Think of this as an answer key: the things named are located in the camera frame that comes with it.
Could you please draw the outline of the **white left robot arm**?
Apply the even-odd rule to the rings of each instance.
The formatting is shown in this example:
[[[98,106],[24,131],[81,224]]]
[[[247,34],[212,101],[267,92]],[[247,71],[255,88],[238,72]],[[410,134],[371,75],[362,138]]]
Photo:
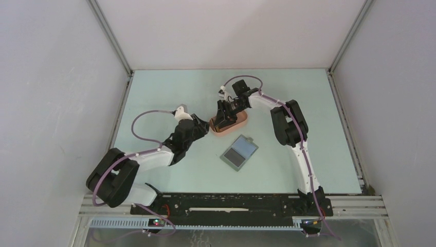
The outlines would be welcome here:
[[[136,153],[109,149],[86,180],[93,206],[115,208],[128,202],[142,204],[150,214],[159,213],[162,199],[157,196],[158,190],[137,175],[177,164],[195,141],[208,134],[209,128],[209,122],[192,114],[180,119],[173,133],[155,149]]]

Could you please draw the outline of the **pink oval tray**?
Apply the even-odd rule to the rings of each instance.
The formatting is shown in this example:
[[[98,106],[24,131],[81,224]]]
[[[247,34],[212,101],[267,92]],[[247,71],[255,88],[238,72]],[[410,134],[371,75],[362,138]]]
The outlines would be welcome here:
[[[225,135],[228,135],[232,132],[235,132],[236,130],[240,129],[241,127],[244,127],[248,122],[248,114],[246,111],[242,111],[237,113],[237,121],[236,123],[233,123],[227,127],[224,127],[222,129],[216,130],[213,124],[213,121],[216,119],[216,117],[213,117],[209,120],[210,124],[210,131],[213,135],[217,137],[223,137]]]

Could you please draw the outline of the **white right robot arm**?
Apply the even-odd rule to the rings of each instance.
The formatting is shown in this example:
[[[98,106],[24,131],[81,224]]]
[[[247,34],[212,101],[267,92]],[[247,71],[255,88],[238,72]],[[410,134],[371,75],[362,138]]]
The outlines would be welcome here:
[[[232,85],[235,97],[232,98],[222,85],[219,90],[216,116],[210,119],[211,129],[223,133],[242,124],[238,117],[246,109],[266,109],[271,115],[275,137],[279,144],[286,146],[296,160],[299,208],[305,215],[314,214],[325,198],[308,153],[308,125],[295,100],[283,102],[267,96],[261,88],[249,88],[241,79]]]

